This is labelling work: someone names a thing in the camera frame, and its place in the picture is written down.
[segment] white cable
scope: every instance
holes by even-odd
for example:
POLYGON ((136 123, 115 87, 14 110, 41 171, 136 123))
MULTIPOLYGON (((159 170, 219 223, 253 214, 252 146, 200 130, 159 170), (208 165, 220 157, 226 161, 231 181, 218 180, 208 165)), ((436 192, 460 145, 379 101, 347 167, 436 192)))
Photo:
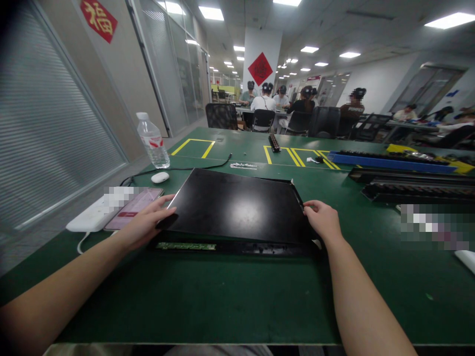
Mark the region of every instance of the white cable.
POLYGON ((81 250, 81 245, 82 243, 84 242, 84 240, 90 235, 91 233, 90 232, 86 232, 86 235, 84 235, 83 239, 81 241, 79 241, 79 244, 78 244, 78 254, 82 255, 84 252, 81 250))

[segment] green workbench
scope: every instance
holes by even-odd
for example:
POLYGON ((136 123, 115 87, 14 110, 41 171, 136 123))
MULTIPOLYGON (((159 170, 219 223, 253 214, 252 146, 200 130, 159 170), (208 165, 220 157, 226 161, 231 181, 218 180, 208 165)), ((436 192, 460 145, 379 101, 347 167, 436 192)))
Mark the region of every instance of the green workbench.
MULTIPOLYGON (((303 201, 323 200, 338 210, 343 235, 414 344, 475 345, 475 276, 453 252, 404 247, 399 212, 365 198, 362 185, 347 178, 352 166, 306 162, 330 150, 383 153, 384 146, 276 137, 286 147, 280 153, 266 147, 266 134, 198 128, 169 150, 171 165, 212 166, 233 153, 230 163, 248 162, 257 170, 229 164, 215 170, 293 179, 303 201)), ((442 155, 455 152, 437 150, 442 155)), ((189 173, 170 171, 160 187, 175 193, 189 173)), ((137 177, 136 184, 151 186, 150 176, 137 177)), ((93 233, 83 248, 109 234, 93 233)), ((0 279, 2 304, 74 259, 82 237, 62 232, 0 279)), ((142 249, 107 278, 57 341, 340 344, 332 298, 325 255, 282 258, 142 249)))

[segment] red square sign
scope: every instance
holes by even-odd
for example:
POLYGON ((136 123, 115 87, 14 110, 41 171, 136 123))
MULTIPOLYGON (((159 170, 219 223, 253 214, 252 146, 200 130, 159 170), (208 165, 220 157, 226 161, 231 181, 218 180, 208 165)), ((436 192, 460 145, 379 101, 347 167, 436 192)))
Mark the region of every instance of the red square sign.
POLYGON ((89 26, 107 42, 112 41, 117 20, 98 1, 83 0, 81 10, 89 26))
POLYGON ((267 61, 264 52, 256 58, 256 60, 249 66, 248 70, 258 87, 273 73, 271 65, 267 61))

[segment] floor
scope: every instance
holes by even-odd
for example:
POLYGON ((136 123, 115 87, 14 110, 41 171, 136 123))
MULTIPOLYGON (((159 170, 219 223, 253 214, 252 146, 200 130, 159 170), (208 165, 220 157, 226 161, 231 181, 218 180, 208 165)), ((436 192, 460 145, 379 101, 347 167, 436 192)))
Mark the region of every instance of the floor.
MULTIPOLYGON (((164 138, 165 147, 169 149, 197 127, 208 127, 206 117, 201 117, 176 137, 164 138)), ((41 248, 63 231, 68 222, 73 220, 79 213, 104 194, 104 187, 118 186, 125 178, 140 172, 149 164, 150 159, 144 155, 109 177, 100 186, 89 190, 82 196, 61 206, 60 209, 51 213, 29 231, 15 237, 0 236, 0 276, 17 266, 37 249, 41 248)))

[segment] bottle cap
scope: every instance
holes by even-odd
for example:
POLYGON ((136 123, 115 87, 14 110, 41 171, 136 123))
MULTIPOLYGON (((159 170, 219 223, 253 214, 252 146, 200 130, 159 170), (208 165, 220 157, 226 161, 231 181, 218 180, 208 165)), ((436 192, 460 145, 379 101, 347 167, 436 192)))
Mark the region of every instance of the bottle cap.
POLYGON ((147 113, 136 113, 137 117, 139 120, 148 120, 148 114, 147 113))

